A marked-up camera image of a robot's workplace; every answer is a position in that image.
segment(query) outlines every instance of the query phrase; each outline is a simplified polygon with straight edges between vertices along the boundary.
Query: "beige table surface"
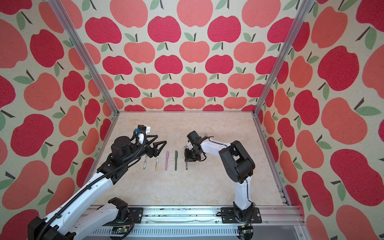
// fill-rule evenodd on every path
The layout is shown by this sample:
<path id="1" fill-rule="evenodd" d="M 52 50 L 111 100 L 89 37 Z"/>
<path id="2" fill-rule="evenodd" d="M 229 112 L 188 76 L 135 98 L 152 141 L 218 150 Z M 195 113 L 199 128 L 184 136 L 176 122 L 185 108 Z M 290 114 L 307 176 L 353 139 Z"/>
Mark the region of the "beige table surface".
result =
<path id="1" fill-rule="evenodd" d="M 185 169 L 184 146 L 187 134 L 195 130 L 200 136 L 215 136 L 217 141 L 240 141 L 255 162 L 251 192 L 256 205 L 282 205 L 271 169 L 257 134 L 251 113 L 120 113 L 102 153 L 98 167 L 111 152 L 111 145 L 119 136 L 132 137 L 137 125 L 151 127 L 149 134 L 159 135 L 156 141 L 167 141 L 159 156 L 144 158 L 94 204 L 106 204 L 113 197 L 129 205 L 232 205 L 235 198 L 233 181 L 227 176 L 221 159 L 207 154 L 204 162 L 191 162 Z M 169 150 L 168 170 L 165 155 Z M 179 152 L 175 171 L 175 150 Z"/>

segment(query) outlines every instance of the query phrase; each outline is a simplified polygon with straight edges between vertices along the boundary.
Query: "brown apple stem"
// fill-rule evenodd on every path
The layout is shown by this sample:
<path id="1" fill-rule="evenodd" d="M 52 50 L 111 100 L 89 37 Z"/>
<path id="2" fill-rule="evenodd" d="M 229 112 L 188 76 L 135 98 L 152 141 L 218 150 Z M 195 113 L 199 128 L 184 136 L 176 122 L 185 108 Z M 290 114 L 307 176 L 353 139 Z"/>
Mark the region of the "brown apple stem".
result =
<path id="1" fill-rule="evenodd" d="M 311 55 L 312 55 L 312 51 L 311 51 L 310 55 L 309 55 L 308 58 L 307 58 L 307 62 L 308 62 L 308 60 L 310 59 Z"/>
<path id="2" fill-rule="evenodd" d="M 316 142 L 319 142 L 320 139 L 322 139 L 322 138 L 323 138 L 323 135 L 321 134 L 320 137 L 316 140 Z"/>
<path id="3" fill-rule="evenodd" d="M 356 110 L 363 102 L 364 102 L 364 98 L 360 100 L 360 102 L 356 105 L 356 107 L 353 110 Z"/>
<path id="4" fill-rule="evenodd" d="M 331 182 L 333 185 L 335 185 L 335 184 L 338 184 L 338 183 L 341 183 L 341 181 L 340 180 L 338 180 L 338 181 L 334 181 L 334 182 Z"/>
<path id="5" fill-rule="evenodd" d="M 33 23 L 31 23 L 31 21 L 26 17 L 26 15 L 23 13 L 23 11 L 21 11 L 21 14 L 23 14 L 23 16 L 25 17 L 25 19 L 26 19 L 30 24 L 33 24 Z"/>
<path id="6" fill-rule="evenodd" d="M 28 76 L 32 79 L 32 81 L 34 81 L 32 75 L 28 72 L 28 69 L 26 70 L 26 73 L 28 74 Z"/>
<path id="7" fill-rule="evenodd" d="M 0 110 L 0 112 L 4 113 L 4 114 L 7 115 L 9 118 L 14 118 L 14 117 L 15 117 L 14 115 L 9 114 L 9 113 L 7 113 L 7 112 L 4 111 L 4 110 Z"/>
<path id="8" fill-rule="evenodd" d="M 12 174 L 10 174 L 9 172 L 5 171 L 5 176 L 9 177 L 9 178 L 12 178 L 12 179 L 16 179 L 14 176 L 12 176 Z"/>
<path id="9" fill-rule="evenodd" d="M 356 41 L 359 41 L 366 33 L 367 31 L 370 29 L 371 27 L 369 26 L 367 29 L 365 29 L 365 31 L 356 39 Z"/>
<path id="10" fill-rule="evenodd" d="M 89 0 L 89 1 L 91 2 L 93 9 L 95 9 L 97 11 L 97 9 L 95 8 L 95 5 L 93 5 L 92 0 Z"/>
<path id="11" fill-rule="evenodd" d="M 312 7 L 311 7 L 311 9 L 310 9 L 310 11 L 309 11 L 308 13 L 310 13 L 310 12 L 312 11 L 312 9 L 313 9 L 315 3 L 316 3 L 316 2 L 313 3 L 313 5 L 312 5 Z"/>
<path id="12" fill-rule="evenodd" d="M 62 66 L 59 62 L 57 62 L 57 64 L 59 64 L 59 67 L 60 67 L 62 70 L 64 70 L 63 66 Z"/>
<path id="13" fill-rule="evenodd" d="M 325 84 L 326 84 L 326 83 L 323 83 L 323 84 L 318 88 L 318 90 L 321 90 L 321 89 L 324 87 Z"/>
<path id="14" fill-rule="evenodd" d="M 338 11 L 340 10 L 340 8 L 341 8 L 341 6 L 343 5 L 344 1 L 345 1 L 345 0 L 342 0 L 342 1 L 341 1 L 341 4 L 340 4 L 339 8 L 337 9 Z"/>

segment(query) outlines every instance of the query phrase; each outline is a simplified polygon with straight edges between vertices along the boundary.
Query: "apple-patterned fabric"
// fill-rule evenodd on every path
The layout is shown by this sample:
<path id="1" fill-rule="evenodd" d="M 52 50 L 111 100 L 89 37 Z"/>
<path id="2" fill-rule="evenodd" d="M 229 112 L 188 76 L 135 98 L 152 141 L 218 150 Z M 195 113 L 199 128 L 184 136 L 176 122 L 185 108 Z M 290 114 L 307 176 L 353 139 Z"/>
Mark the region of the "apple-patterned fabric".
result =
<path id="1" fill-rule="evenodd" d="M 383 12 L 316 1 L 258 115 L 313 240 L 384 238 Z"/>
<path id="2" fill-rule="evenodd" d="M 84 184 L 113 116 L 48 2 L 1 1 L 0 12 L 0 239 L 24 240 Z"/>
<path id="3" fill-rule="evenodd" d="M 74 1 L 121 111 L 252 111 L 301 2 Z"/>

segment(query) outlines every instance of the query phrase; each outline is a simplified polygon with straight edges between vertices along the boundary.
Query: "green pen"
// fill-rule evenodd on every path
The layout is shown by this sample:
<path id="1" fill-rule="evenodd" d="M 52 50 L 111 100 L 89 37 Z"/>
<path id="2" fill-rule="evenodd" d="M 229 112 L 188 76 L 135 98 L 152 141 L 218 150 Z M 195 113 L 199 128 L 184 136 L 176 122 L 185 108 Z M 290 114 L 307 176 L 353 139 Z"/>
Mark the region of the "green pen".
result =
<path id="1" fill-rule="evenodd" d="M 175 171 L 177 170 L 177 150 L 175 151 Z"/>

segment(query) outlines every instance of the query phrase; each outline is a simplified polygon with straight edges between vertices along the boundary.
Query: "patterned wall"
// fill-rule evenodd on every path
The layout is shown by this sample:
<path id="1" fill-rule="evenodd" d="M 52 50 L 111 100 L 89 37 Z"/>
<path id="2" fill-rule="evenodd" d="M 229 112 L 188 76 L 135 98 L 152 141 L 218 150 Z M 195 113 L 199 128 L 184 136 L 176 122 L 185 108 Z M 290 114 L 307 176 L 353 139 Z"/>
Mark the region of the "patterned wall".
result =
<path id="1" fill-rule="evenodd" d="M 384 238 L 384 7 L 314 3 L 259 113 L 313 240 Z"/>
<path id="2" fill-rule="evenodd" d="M 0 12 L 0 239 L 24 240 L 83 185 L 112 116 L 48 2 L 1 1 Z"/>
<path id="3" fill-rule="evenodd" d="M 253 110 L 300 3 L 74 2 L 78 33 L 100 50 L 96 68 L 125 111 Z"/>

